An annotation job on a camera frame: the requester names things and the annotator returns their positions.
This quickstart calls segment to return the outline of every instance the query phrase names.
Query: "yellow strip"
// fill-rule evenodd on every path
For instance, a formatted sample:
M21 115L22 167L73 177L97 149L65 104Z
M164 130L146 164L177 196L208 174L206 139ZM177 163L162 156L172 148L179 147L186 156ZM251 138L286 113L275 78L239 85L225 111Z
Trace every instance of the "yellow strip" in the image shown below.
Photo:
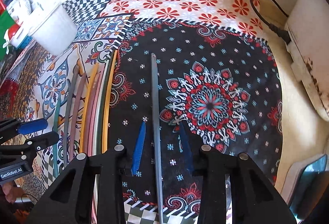
M102 135L102 153L105 153L107 150L107 136L108 136L108 122L109 122L109 111L110 111L110 98L111 98L111 88L112 88L112 81L113 81L113 74L114 74L114 66L116 64L116 55L117 50L114 52L113 61L111 64L110 70L110 77L107 83L106 89L106 98L105 98L105 105L104 105L104 118L103 118L103 135Z
M97 74L98 65L99 65L98 63L96 63L96 65L94 65L94 67L92 69L92 74L90 75L89 84L87 87L87 94L86 94L86 98L85 98L85 105L83 107L82 124L81 124L81 130L80 130L80 143L79 143L80 153L86 153L88 151L88 149L83 148L83 135L85 133L88 101L89 101L89 97L90 97L90 92L92 91L92 88L93 88L95 76Z

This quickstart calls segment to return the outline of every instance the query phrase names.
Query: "metal screw head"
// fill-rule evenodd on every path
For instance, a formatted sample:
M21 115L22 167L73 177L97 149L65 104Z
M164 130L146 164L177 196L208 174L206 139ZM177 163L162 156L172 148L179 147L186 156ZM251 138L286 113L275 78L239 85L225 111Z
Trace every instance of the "metal screw head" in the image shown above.
M122 151L123 149L124 149L124 146L123 145L116 145L116 146L114 146L114 150L116 150L118 152Z
M79 154L77 155L77 159L78 159L78 160L84 160L85 157L86 157L86 154L85 154L85 153L79 153Z
M249 155L247 155L246 153L240 153L239 158L242 160L247 160L249 158Z
M202 149L203 151L208 152L208 151L211 150L211 146L210 146L210 145L202 145L202 146L201 146L201 149Z

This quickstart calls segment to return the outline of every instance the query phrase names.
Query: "black and white checkered border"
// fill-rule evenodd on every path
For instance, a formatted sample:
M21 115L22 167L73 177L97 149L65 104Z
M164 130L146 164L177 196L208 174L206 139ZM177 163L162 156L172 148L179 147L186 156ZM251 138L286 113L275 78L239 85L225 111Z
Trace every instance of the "black and white checkered border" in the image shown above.
M205 23L205 22L189 21L189 20L176 19L176 18L136 18L134 20L134 22L142 22L142 21L150 21L150 22L152 22L152 21L163 21L163 22L170 22L170 23L174 22L174 23L186 23L186 24L192 24L192 25L203 25L203 26L207 26L207 27L210 27L210 28L216 28L216 29L236 33L236 34L239 34L240 36L244 36L246 38L251 38L251 39L254 39L256 41L262 42L263 44L268 46L268 41L265 40L264 38L259 38L259 37L253 36L253 35L249 35L249 34L243 33L242 31L238 31L234 28L230 28L230 27L226 27L226 26L212 25L210 23Z
M124 202L125 218L127 224L158 224L157 206L146 204L140 206L141 201L133 201L131 198ZM196 224L197 215L193 212L187 214L186 211L177 213L178 210L169 211L168 208L163 209L164 224Z
M44 182L44 187L47 189L55 180L55 177L53 175L53 154L50 155L43 155L44 158L42 158L42 179Z
M72 18L74 23L96 17L110 0L67 0L62 6Z

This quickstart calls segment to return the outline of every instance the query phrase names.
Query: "red object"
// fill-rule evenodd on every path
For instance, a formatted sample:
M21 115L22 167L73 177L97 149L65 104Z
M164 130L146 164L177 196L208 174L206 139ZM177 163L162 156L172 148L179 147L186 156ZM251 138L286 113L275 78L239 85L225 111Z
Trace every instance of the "red object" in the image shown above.
M20 28L20 26L15 23L8 29L8 37L10 40L16 34L16 32L19 30L19 28Z

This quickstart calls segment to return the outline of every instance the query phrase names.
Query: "label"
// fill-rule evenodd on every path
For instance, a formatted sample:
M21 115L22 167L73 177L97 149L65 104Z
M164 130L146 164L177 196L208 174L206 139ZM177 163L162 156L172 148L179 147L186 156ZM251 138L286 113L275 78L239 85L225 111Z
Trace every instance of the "label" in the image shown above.
M10 178L10 177L12 177L14 175L20 174L22 172L23 172L23 169L22 169L21 166L15 167L15 168L12 168L10 170L1 171L0 172L0 178L1 178L1 180L5 180L7 178Z

